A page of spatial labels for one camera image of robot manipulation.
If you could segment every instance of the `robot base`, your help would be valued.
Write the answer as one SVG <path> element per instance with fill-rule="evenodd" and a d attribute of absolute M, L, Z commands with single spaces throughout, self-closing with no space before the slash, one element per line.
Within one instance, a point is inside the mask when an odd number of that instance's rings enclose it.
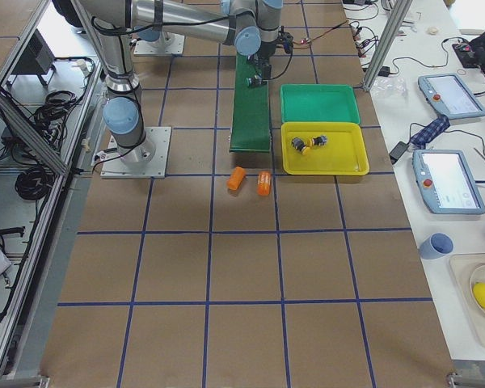
<path fill-rule="evenodd" d="M 146 127 L 146 136 L 156 146 L 154 156 L 148 163 L 126 164 L 122 159 L 109 160 L 104 163 L 100 175 L 103 178 L 164 178 L 167 167 L 167 154 L 171 142 L 171 127 Z M 116 147 L 116 141 L 111 137 L 108 147 Z"/>
<path fill-rule="evenodd" d="M 172 42 L 167 44 L 151 44 L 144 40 L 139 40 L 133 54 L 136 57 L 157 57 L 164 55 L 182 55 L 185 36 L 174 34 Z"/>

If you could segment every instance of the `blue cloth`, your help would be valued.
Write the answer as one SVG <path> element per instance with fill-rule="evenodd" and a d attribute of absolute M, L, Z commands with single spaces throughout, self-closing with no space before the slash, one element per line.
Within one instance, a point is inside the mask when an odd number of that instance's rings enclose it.
<path fill-rule="evenodd" d="M 425 150 L 426 144 L 444 132 L 450 125 L 447 116 L 438 116 L 431 123 L 423 127 L 418 133 L 413 135 L 410 139 L 410 144 L 412 144 L 413 148 L 416 150 Z"/>

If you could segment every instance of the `touchscreen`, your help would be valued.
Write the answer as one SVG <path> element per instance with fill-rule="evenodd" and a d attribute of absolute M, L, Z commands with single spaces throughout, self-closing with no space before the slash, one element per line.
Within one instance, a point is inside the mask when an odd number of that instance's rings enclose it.
<path fill-rule="evenodd" d="M 478 209 L 458 154 L 423 154 L 441 208 Z"/>
<path fill-rule="evenodd" d="M 441 96 L 441 101 L 452 114 L 479 112 L 469 93 L 451 75 L 428 78 L 432 88 Z"/>

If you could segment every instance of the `green conveyor belt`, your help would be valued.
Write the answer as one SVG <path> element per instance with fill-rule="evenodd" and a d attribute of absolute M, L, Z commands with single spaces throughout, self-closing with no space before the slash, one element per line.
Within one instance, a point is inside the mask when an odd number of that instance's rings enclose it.
<path fill-rule="evenodd" d="M 270 151 L 268 84 L 248 87 L 246 80 L 254 75 L 255 67 L 238 54 L 230 152 Z"/>

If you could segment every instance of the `orange cylinder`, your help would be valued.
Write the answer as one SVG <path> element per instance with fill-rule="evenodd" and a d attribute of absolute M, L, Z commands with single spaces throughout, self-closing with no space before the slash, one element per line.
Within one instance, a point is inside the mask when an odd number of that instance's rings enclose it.
<path fill-rule="evenodd" d="M 234 170 L 232 171 L 232 175 L 230 175 L 230 177 L 228 178 L 228 181 L 226 182 L 226 186 L 230 190 L 237 190 L 245 176 L 246 176 L 246 170 L 244 170 L 242 167 L 239 167 L 239 166 L 235 167 Z"/>
<path fill-rule="evenodd" d="M 272 175 L 268 171 L 261 171 L 257 179 L 257 194 L 267 196 L 272 187 Z"/>

